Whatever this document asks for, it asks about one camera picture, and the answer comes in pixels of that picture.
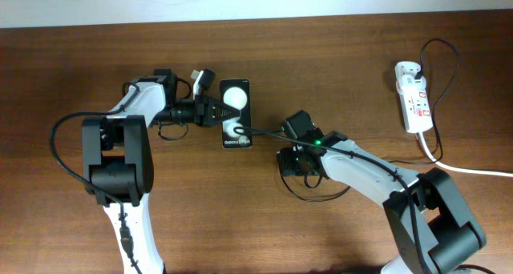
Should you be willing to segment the black smartphone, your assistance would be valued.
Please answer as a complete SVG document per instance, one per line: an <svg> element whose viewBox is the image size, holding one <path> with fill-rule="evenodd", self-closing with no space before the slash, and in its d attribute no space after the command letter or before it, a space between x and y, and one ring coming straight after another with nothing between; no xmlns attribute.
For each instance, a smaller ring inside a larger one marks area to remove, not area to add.
<svg viewBox="0 0 513 274"><path fill-rule="evenodd" d="M220 97L229 110L234 110L230 118L222 122L223 149L250 148L252 136L245 130L252 126L249 80L221 80Z"/></svg>

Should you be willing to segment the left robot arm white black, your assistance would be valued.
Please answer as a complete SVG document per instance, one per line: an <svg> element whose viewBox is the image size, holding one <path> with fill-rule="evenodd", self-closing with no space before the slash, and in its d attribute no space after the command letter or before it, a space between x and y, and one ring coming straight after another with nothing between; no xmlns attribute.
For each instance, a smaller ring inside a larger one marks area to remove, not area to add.
<svg viewBox="0 0 513 274"><path fill-rule="evenodd" d="M205 94L214 73L192 74L185 98L177 96L181 79L169 69L132 79L122 100L108 114L83 120L83 177L111 221L126 273L164 273L154 239L149 193L154 164L147 130L165 123L213 127L238 118L246 95L215 99Z"/></svg>

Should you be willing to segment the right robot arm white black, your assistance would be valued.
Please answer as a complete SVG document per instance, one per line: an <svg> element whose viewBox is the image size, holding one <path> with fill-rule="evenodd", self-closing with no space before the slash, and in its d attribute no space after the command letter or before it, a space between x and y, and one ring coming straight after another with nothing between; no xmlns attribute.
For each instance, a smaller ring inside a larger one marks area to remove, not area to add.
<svg viewBox="0 0 513 274"><path fill-rule="evenodd" d="M399 167L362 150L342 133L324 134L298 111L282 123L292 142L277 153L280 175L317 175L345 184L383 208L398 255L381 273L452 273L487 243L454 180L434 167Z"/></svg>

